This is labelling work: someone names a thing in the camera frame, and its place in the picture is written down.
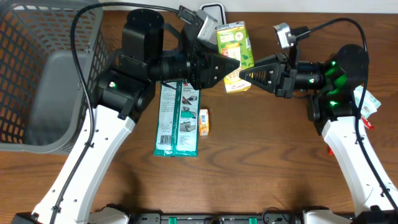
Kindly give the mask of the green juice carton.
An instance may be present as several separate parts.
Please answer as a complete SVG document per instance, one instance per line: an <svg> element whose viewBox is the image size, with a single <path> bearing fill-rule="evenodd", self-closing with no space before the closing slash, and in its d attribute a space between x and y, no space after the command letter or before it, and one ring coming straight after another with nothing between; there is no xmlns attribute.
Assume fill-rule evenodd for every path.
<svg viewBox="0 0 398 224"><path fill-rule="evenodd" d="M247 91L251 84L239 77L241 70L254 66L252 46L244 21L224 24L216 28L218 51L240 61L239 67L224 77L227 93Z"/></svg>

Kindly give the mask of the orange juice carton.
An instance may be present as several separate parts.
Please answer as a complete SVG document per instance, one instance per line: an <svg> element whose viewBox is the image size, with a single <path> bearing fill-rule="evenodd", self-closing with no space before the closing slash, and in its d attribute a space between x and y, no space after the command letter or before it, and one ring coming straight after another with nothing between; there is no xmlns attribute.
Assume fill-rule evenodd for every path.
<svg viewBox="0 0 398 224"><path fill-rule="evenodd" d="M210 130L209 113L207 109L201 109L199 112L199 134L207 136Z"/></svg>

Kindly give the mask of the green white snack bag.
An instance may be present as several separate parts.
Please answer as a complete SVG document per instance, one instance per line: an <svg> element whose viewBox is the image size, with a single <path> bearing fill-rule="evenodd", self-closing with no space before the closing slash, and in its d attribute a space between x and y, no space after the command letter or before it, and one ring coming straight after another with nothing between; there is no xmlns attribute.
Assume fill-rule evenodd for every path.
<svg viewBox="0 0 398 224"><path fill-rule="evenodd" d="M160 90L154 155L196 157L200 91L184 81L170 82Z"/></svg>

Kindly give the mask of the light green tissue pack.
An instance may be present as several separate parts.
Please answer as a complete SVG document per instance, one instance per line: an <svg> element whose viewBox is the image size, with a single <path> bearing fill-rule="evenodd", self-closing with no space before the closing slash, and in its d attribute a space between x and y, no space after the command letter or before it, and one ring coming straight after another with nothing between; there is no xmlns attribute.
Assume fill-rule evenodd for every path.
<svg viewBox="0 0 398 224"><path fill-rule="evenodd" d="M354 91L354 98L356 106L359 106L359 101L363 94L363 86L357 86ZM375 98L368 90L365 92L363 106L361 108L361 115L368 119L373 113L376 113L378 108L381 106L381 102Z"/></svg>

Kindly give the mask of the red snack bag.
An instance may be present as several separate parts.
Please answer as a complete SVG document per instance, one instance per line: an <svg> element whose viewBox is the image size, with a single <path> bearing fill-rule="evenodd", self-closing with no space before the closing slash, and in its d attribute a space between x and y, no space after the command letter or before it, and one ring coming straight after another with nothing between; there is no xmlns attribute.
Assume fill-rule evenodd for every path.
<svg viewBox="0 0 398 224"><path fill-rule="evenodd" d="M328 146L328 154L329 154L329 155L334 155L334 153L333 153L331 147L329 147L329 146Z"/></svg>

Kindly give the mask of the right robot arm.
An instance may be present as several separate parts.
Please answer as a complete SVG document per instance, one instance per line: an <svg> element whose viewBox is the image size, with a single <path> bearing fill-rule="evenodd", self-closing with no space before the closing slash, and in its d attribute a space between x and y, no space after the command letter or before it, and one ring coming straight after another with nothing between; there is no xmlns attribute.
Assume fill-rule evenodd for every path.
<svg viewBox="0 0 398 224"><path fill-rule="evenodd" d="M356 87L367 79L369 56L359 45L348 44L326 62L300 62L298 49L274 54L240 71L239 76L278 97L310 90L308 118L338 161L354 203L354 218L343 218L325 208L300 211L300 223L397 223L397 187L384 170L361 119L362 102Z"/></svg>

